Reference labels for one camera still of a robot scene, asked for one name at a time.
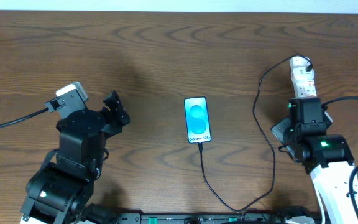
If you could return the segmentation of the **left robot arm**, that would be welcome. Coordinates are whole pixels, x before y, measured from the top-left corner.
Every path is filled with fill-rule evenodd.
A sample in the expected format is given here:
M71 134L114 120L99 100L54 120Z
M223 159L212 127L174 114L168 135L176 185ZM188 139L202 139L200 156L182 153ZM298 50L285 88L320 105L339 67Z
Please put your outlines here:
M50 151L29 180L21 208L21 223L76 223L94 192L108 158L106 140L122 132L130 117L116 91L94 111L86 107L78 90L48 102L61 120L59 147Z

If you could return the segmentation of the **blue Galaxy smartphone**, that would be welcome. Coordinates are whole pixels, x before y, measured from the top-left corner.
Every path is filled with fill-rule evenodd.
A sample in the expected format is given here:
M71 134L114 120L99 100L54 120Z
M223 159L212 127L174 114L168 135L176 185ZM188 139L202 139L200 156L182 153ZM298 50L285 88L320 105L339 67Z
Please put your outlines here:
M185 98L184 107L188 142L190 144L210 142L212 135L206 97Z

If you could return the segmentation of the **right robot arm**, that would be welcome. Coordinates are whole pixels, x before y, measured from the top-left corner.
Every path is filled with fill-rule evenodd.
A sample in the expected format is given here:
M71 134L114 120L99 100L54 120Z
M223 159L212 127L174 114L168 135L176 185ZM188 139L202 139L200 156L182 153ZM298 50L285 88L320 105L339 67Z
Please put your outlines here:
M344 136L328 134L332 119L318 97L291 98L289 116L272 127L280 152L310 176L322 222L358 223L358 165Z

